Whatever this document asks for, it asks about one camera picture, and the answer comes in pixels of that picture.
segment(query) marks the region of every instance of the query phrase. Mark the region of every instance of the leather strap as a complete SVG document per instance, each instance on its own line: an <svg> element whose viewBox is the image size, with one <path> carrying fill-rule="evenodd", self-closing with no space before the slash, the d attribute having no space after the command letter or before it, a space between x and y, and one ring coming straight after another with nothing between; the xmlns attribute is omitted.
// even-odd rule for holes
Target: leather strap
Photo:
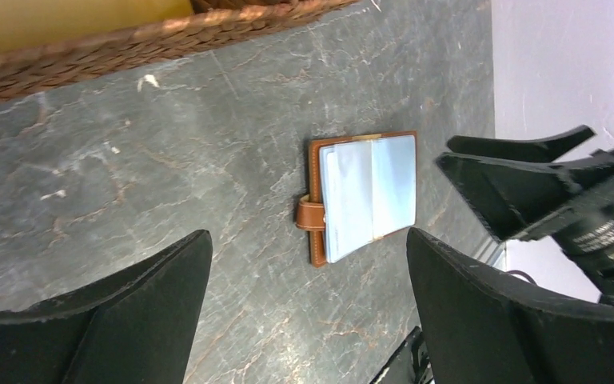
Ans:
<svg viewBox="0 0 614 384"><path fill-rule="evenodd" d="M324 205L319 202L310 202L309 195L306 194L297 204L295 225L308 232L322 232L326 229L325 215Z"/></svg>

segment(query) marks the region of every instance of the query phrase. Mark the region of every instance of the woven basket rim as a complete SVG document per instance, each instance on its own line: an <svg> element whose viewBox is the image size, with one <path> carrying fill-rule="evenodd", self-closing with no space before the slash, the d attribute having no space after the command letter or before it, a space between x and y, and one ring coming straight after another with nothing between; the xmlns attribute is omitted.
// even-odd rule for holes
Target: woven basket rim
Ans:
<svg viewBox="0 0 614 384"><path fill-rule="evenodd" d="M302 16L325 6L341 6L351 2L356 2L356 0L290 0L290 3L280 3L273 6L248 5L240 10L214 9L184 18L172 18L163 22L128 27L103 34L91 34L81 38L11 50L0 53L0 66L5 66L10 62L36 61L50 55L73 50L92 50L113 42L126 43L153 36L174 34L189 28L219 26L227 22L255 22L257 20L285 18L291 14Z"/></svg>

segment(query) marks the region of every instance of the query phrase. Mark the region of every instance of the robotic hand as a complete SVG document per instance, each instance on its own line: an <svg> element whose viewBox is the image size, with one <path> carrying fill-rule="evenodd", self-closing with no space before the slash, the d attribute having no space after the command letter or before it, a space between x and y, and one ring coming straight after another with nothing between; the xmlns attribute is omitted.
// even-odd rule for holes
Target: robotic hand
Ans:
<svg viewBox="0 0 614 384"><path fill-rule="evenodd" d="M437 165L498 241L552 236L614 306L614 149L554 162L594 135L509 141L456 136Z"/></svg>

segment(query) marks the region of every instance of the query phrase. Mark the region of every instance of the brown leather notebook cover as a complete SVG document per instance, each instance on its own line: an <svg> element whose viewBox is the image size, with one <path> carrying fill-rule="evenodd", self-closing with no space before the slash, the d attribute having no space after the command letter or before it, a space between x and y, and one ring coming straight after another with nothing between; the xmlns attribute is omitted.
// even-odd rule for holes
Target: brown leather notebook cover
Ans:
<svg viewBox="0 0 614 384"><path fill-rule="evenodd" d="M387 132L383 134L364 134L361 136L349 136L344 138L324 138L314 140L309 144L307 153L307 167L309 169L309 194L303 196L297 204L296 226L309 232L309 254L312 265L316 268L326 265L324 230L325 209L321 200L321 164L319 150L323 146L331 146L341 142L355 142L360 140L375 140L378 138L392 138L396 136L413 136L414 130L405 132Z"/></svg>

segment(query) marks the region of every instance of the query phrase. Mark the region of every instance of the yellow object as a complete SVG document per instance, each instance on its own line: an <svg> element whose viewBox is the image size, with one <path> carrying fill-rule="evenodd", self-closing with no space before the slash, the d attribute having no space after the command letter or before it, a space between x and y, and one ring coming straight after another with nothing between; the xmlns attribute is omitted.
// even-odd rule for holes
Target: yellow object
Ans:
<svg viewBox="0 0 614 384"><path fill-rule="evenodd" d="M192 13L189 0L0 0L0 53Z"/></svg>

